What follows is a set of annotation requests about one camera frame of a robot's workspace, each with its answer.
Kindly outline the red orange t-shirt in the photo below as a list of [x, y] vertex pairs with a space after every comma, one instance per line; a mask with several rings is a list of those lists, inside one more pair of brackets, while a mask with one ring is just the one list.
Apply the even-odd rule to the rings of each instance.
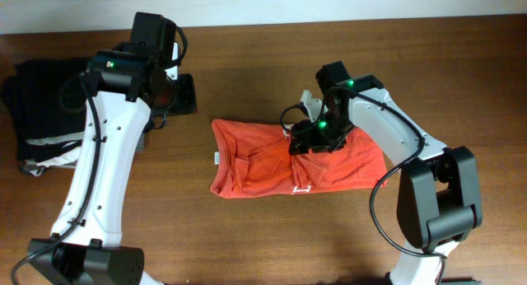
[[210, 191], [224, 199], [370, 189], [385, 174], [383, 152], [360, 129], [334, 152], [292, 155], [290, 134], [278, 124], [215, 119], [217, 174]]

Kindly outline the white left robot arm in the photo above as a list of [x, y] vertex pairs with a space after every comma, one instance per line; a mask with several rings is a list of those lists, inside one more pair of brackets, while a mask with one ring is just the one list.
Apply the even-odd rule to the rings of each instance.
[[144, 252], [121, 243], [124, 196], [154, 119], [197, 110], [193, 78], [178, 73], [187, 48], [173, 21], [138, 12], [129, 41], [100, 51], [81, 73], [86, 125], [70, 190], [49, 237], [32, 239], [26, 257], [50, 283], [153, 283]]

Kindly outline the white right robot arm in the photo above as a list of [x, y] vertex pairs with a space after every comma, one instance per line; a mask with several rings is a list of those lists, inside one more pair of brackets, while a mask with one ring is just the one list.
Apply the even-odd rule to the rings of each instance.
[[[296, 108], [306, 118], [293, 125], [289, 152], [343, 149], [355, 128], [365, 132], [393, 163], [373, 187], [369, 212], [377, 231], [400, 257], [382, 284], [447, 284], [449, 254], [483, 222], [478, 168], [465, 146], [450, 148], [429, 135], [393, 101], [374, 75], [353, 77], [343, 62], [325, 64], [315, 75], [323, 94], [304, 91]], [[375, 214], [378, 190], [400, 174], [396, 209], [403, 245], [392, 240]]]

